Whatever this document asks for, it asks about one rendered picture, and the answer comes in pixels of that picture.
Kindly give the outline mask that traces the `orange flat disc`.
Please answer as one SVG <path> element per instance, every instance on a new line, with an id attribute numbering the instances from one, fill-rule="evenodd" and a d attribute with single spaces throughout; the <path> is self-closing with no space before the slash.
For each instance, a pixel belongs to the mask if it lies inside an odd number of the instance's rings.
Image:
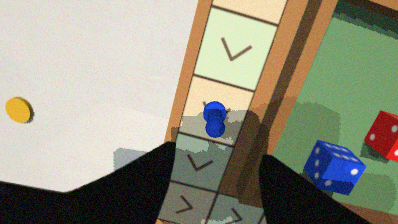
<path id="1" fill-rule="evenodd" d="M 31 104 L 21 97 L 14 97 L 5 103 L 8 116 L 17 123 L 26 123 L 33 117 L 34 111 Z"/>

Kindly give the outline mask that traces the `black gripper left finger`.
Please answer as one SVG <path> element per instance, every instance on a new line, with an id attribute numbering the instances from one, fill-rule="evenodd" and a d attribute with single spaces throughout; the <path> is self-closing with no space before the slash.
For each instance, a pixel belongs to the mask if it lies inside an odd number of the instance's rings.
<path id="1" fill-rule="evenodd" d="M 66 192 L 0 181 L 0 224 L 156 224 L 176 143 Z"/>

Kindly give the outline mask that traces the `blue pawn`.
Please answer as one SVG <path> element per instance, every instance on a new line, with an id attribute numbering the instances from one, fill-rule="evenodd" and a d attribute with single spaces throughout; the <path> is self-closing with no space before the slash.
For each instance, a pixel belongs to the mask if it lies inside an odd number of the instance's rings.
<path id="1" fill-rule="evenodd" d="M 223 135 L 225 132 L 223 121 L 226 118 L 226 109 L 222 103 L 218 101 L 209 102 L 204 107 L 203 117 L 207 122 L 205 126 L 206 133 L 210 137 L 218 138 Z"/>

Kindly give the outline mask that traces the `blue die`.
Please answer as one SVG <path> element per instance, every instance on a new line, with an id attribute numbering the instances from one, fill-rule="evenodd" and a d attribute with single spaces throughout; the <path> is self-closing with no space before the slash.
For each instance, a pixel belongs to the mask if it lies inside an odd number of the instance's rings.
<path id="1" fill-rule="evenodd" d="M 304 166 L 316 187 L 346 196 L 366 168 L 348 148 L 318 139 Z"/>

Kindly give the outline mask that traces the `red die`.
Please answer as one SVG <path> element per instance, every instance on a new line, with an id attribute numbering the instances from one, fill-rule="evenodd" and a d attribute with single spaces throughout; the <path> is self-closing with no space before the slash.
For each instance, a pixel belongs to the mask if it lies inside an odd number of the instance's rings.
<path id="1" fill-rule="evenodd" d="M 380 110 L 363 141 L 385 159 L 398 161 L 398 116 Z"/>

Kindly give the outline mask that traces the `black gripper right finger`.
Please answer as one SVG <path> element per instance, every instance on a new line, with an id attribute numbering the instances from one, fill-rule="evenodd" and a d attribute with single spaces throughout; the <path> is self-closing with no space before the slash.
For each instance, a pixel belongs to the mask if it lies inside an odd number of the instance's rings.
<path id="1" fill-rule="evenodd" d="M 266 224 L 372 224 L 271 155 L 258 169 Z"/>

